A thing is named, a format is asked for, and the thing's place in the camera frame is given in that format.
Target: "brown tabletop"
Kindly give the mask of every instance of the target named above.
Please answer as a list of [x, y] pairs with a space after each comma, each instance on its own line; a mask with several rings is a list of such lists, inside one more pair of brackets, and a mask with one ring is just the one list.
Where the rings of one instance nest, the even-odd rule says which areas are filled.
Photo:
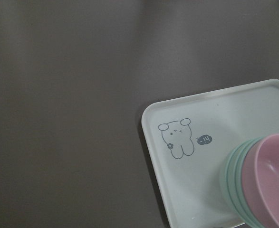
[[169, 227], [143, 110], [270, 78], [279, 0], [0, 1], [0, 227]]

